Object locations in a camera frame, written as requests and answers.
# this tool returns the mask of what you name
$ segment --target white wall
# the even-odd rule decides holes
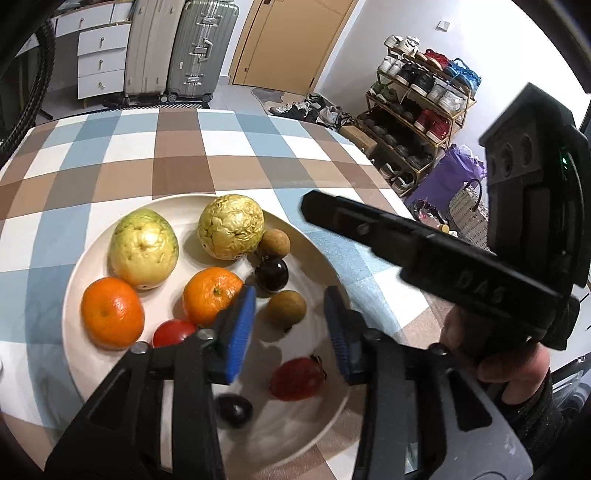
[[[451,22],[448,32],[436,30],[440,20]],[[584,118],[589,98],[550,40],[511,0],[367,0],[316,91],[345,111],[365,110],[365,91],[376,81],[391,34],[414,35],[423,51],[461,57],[482,76],[478,103],[454,138],[481,158],[479,136],[527,82],[570,108],[577,125]]]

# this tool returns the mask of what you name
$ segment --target orange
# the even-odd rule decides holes
[[[221,267],[209,267],[196,273],[183,291],[183,308],[195,325],[209,325],[216,315],[232,303],[242,288],[235,273]]]
[[[118,278],[101,278],[82,295],[80,315],[90,340],[109,350],[123,350],[144,331],[144,308],[138,294]]]

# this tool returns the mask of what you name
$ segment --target white sneaker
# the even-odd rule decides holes
[[[389,77],[394,77],[395,75],[398,74],[398,72],[400,72],[403,65],[404,65],[404,62],[402,60],[400,60],[400,59],[396,60],[395,62],[393,62],[392,66],[390,67],[390,69],[388,70],[388,72],[386,74]]]
[[[378,71],[382,73],[387,73],[390,67],[392,66],[395,59],[392,57],[386,57],[383,59],[382,63],[378,67]]]
[[[404,40],[404,38],[397,35],[390,35],[388,38],[386,38],[384,45],[386,45],[388,48],[394,48],[396,45],[402,42],[402,40]]]
[[[437,104],[451,116],[455,116],[462,111],[466,102],[456,93],[447,90]]]
[[[428,93],[427,98],[431,100],[433,103],[437,103],[439,100],[441,100],[441,97],[445,95],[445,92],[447,92],[445,85],[436,83],[435,86]]]
[[[418,52],[418,46],[420,44],[421,41],[417,37],[406,37],[393,48],[412,57]]]

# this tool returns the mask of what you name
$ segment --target woven basket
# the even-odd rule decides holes
[[[479,193],[472,187],[477,183]],[[486,248],[488,233],[488,210],[482,204],[482,185],[478,179],[464,182],[462,188],[449,203],[449,213],[459,228],[462,237],[472,245]]]

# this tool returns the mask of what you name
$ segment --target human hand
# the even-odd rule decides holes
[[[508,352],[485,358],[480,364],[458,351],[465,336],[465,322],[477,322],[478,317],[454,307],[447,314],[440,342],[460,359],[478,380],[486,383],[507,383],[501,400],[507,405],[519,405],[538,390],[550,367],[550,352],[538,342],[527,342]]]

